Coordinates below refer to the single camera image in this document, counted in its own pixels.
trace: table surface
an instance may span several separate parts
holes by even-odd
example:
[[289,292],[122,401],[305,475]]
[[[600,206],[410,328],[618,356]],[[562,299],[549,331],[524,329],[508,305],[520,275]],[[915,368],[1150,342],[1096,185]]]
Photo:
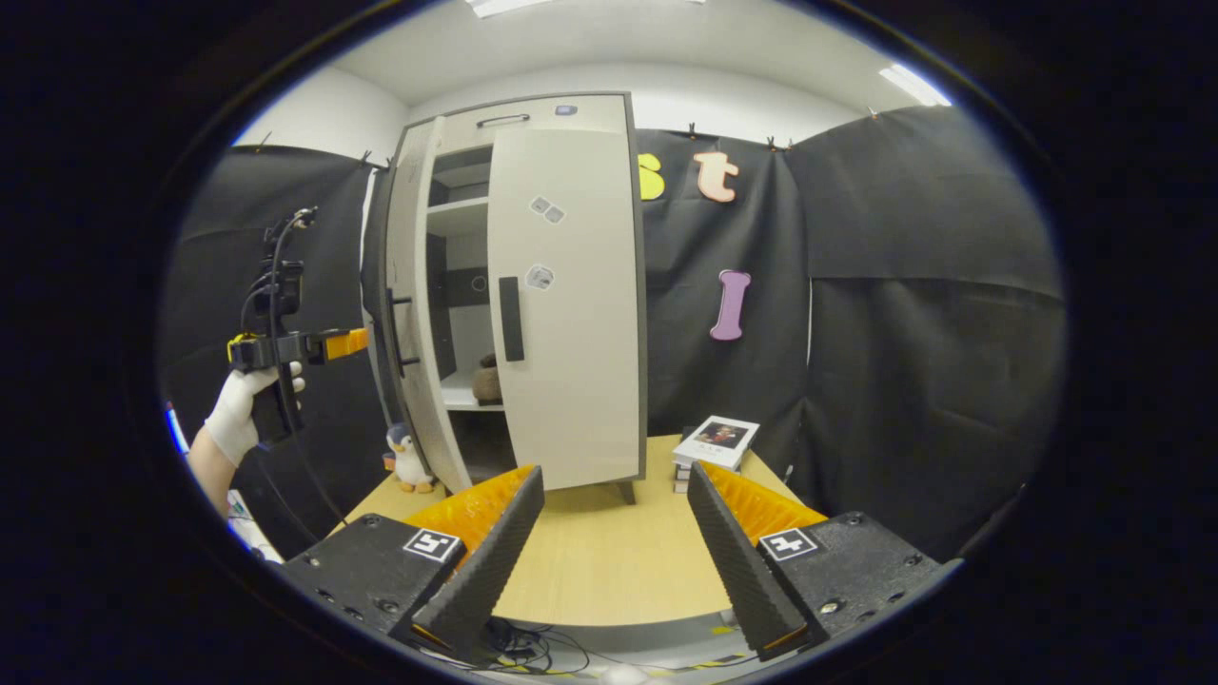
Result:
[[[672,491],[680,435],[648,438],[647,479],[636,505],[616,484],[546,492],[546,506],[508,579],[495,616],[558,625],[625,625],[703,616],[731,607],[685,494]],[[741,474],[799,501],[752,451]],[[390,474],[353,508],[404,519],[440,501],[442,488],[404,492]]]

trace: black curtain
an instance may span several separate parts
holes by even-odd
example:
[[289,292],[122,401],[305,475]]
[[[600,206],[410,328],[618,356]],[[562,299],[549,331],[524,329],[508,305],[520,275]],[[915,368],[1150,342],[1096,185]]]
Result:
[[795,490],[954,555],[1035,470],[1065,374],[1049,225],[956,107],[911,107],[787,155],[812,280]]
[[[157,350],[164,395],[188,440],[211,413],[228,375],[225,342],[238,333],[268,225],[301,207],[318,207],[315,224],[294,234],[284,250],[284,258],[304,261],[301,308],[285,323],[294,330],[363,325],[359,232],[370,171],[313,150],[238,147],[200,189],[169,267]],[[314,536],[337,524],[296,445],[340,511],[358,503],[385,477],[385,419],[367,355],[306,367],[302,433],[269,453],[253,450],[238,469],[233,488],[285,558],[311,540],[287,517],[272,484]]]
[[[803,206],[783,154],[731,138],[639,129],[660,160],[664,194],[643,202],[647,260],[648,434],[681,433],[710,414],[758,422],[754,449],[782,475],[803,447],[808,353]],[[731,202],[698,190],[699,152],[725,152],[739,174]],[[719,273],[749,273],[742,338],[710,338]]]

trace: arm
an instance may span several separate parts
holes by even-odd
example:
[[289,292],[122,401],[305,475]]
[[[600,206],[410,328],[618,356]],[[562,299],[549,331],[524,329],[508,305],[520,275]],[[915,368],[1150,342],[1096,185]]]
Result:
[[[301,363],[292,362],[291,369],[292,388],[300,392],[304,389],[304,379],[295,377],[301,373]],[[269,368],[250,373],[229,372],[216,408],[190,445],[186,464],[220,516],[228,512],[228,488],[233,475],[245,455],[258,444],[258,431],[250,416],[253,396],[278,378],[279,372]]]

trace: white glove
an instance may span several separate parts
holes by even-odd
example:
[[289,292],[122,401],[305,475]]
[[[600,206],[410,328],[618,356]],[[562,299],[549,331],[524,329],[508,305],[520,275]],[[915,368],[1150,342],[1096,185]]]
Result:
[[[300,362],[292,362],[292,389],[297,392],[304,389],[304,379],[296,378],[302,371]],[[279,369],[264,368],[250,373],[229,372],[220,396],[216,400],[212,416],[203,421],[207,431],[212,434],[216,446],[224,452],[233,466],[241,466],[241,460],[258,444],[258,431],[253,428],[253,396],[279,379]]]

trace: white cabinet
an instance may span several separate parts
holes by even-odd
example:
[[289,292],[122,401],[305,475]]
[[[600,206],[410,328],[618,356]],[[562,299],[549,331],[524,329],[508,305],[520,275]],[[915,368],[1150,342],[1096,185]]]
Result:
[[[637,178],[627,94],[496,104],[404,132],[378,262],[398,303],[375,318],[404,362],[390,400],[451,490],[496,470],[476,466],[485,441],[463,451],[453,430],[471,411],[501,412],[485,418],[505,423],[515,464],[540,464],[547,489],[643,477]],[[491,352],[503,401],[480,405],[470,382]]]

